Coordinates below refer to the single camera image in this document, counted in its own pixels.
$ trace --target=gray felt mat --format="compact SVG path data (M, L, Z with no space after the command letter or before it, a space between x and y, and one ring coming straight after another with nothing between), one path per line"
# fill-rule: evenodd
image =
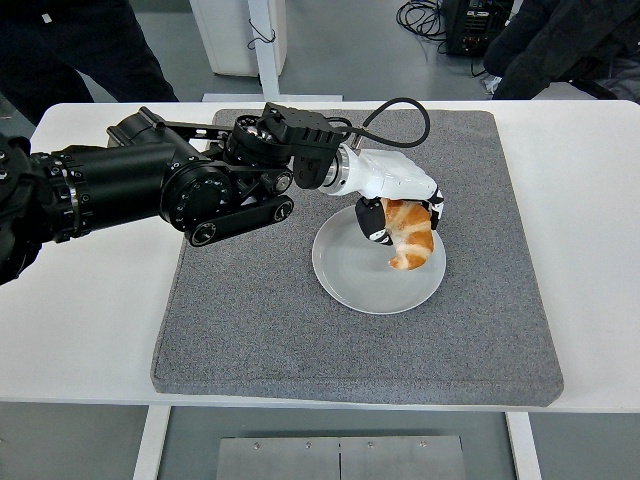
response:
M220 112L231 125L245 111ZM326 115L361 122L368 112ZM183 247L151 377L163 393L372 404L548 405L563 380L493 116L431 111L404 151L440 185L447 270L438 291L395 315L351 310L311 263L318 229L358 195L292 187L285 222ZM372 130L417 138L417 112ZM363 148L386 148L365 141Z

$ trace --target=robotic hand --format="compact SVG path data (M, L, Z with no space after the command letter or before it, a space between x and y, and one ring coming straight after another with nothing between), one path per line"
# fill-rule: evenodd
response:
M423 114L420 139L392 142L365 129L401 102ZM329 195L359 191L364 197L356 206L358 218L374 241L384 236L375 235L384 232L380 197L424 202L435 228L442 195L422 169L399 152L342 145L355 133L413 147L427 138L429 126L418 102L398 98L373 112L363 128L345 118L267 103L260 117L243 115L233 126L166 122L143 107L107 129L107 148L30 154L28 140L0 134L0 285L34 262L43 242L155 215L196 247L280 222L293 210L283 194L294 180ZM210 148L199 152L190 139L209 140Z
M444 207L444 198L436 182L396 151L360 150L356 154L342 145L326 183L318 190L328 195L355 191L363 195L356 203L360 229L369 240L385 245L393 242L385 229L381 197L421 202L431 214L432 230L436 229Z

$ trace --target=white plate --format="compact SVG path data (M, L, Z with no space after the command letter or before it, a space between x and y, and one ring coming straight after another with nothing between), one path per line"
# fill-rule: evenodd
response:
M364 313L400 313L417 307L438 289L447 264L444 245L433 232L434 251L422 267L389 266L393 247L367 240L354 207L327 220L313 242L312 262L324 289L340 303Z

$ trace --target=black clothing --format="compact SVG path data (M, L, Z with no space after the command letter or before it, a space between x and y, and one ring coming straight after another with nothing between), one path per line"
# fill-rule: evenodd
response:
M640 53L640 0L525 0L489 45L494 99L531 99L553 81L604 79Z
M127 0L0 2L0 92L34 125L93 102L78 71L119 102L178 101Z

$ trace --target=floor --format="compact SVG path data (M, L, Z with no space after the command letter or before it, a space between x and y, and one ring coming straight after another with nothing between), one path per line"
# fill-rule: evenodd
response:
M402 3L289 1L281 92L340 94L345 100L487 100L482 77L471 75L481 62L439 54L437 45L402 30L395 22ZM206 93L261 92L256 78L211 72L187 0L132 4L181 101L198 102ZM87 83L96 101L113 101ZM0 103L3 133L30 137L34 128ZM0 479L132 478L146 412L131 406L0 403ZM531 424L545 480L638 478L640 416L534 414ZM504 418L497 414L186 408L172 413L159 478L215 478L223 436L443 431L464 436L467 478L515 478Z

